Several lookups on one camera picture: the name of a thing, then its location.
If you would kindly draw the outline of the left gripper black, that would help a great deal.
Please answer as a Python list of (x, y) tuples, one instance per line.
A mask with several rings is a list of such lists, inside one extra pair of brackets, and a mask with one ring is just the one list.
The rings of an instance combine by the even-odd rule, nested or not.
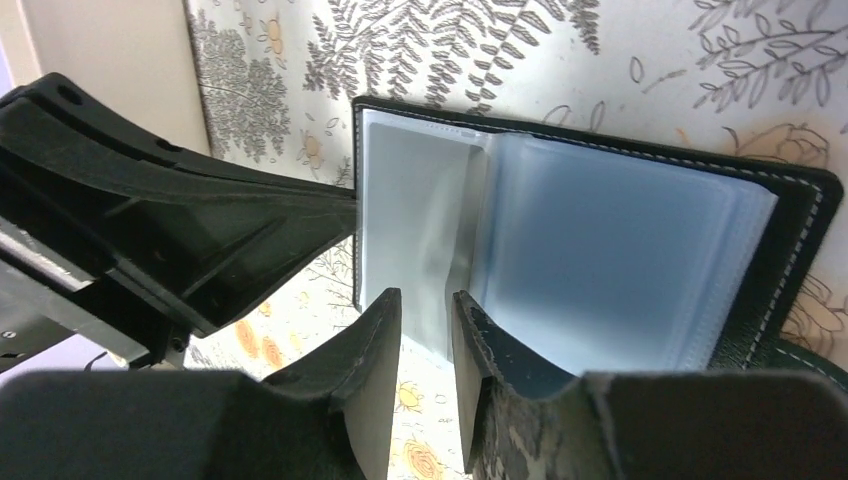
[(351, 235), (355, 192), (175, 146), (67, 77), (1, 99), (1, 371), (86, 339), (180, 369)]

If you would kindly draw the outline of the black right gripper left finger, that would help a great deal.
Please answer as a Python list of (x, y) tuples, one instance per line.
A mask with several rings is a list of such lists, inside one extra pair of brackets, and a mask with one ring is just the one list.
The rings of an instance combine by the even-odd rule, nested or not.
[(58, 371), (1, 391), (5, 479), (383, 479), (401, 292), (255, 380), (239, 371)]

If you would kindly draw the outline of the cream plastic oblong tray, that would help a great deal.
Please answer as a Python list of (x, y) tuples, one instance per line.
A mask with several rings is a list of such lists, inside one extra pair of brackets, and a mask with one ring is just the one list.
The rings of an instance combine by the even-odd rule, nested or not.
[(2, 2), (2, 92), (50, 72), (170, 143), (209, 153), (182, 2)]

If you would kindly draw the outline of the grey credit card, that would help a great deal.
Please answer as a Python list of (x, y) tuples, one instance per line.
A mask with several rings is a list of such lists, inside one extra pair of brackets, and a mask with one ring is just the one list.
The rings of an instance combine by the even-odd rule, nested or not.
[(406, 189), (404, 332), (447, 362), (451, 296), (468, 286), (487, 167), (479, 146), (433, 142), (416, 157)]

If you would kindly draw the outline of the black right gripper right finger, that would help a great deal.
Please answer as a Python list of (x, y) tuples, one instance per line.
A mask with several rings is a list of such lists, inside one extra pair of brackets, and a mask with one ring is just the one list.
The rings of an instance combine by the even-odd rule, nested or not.
[(475, 479), (843, 479), (847, 375), (780, 340), (759, 369), (571, 375), (452, 299)]

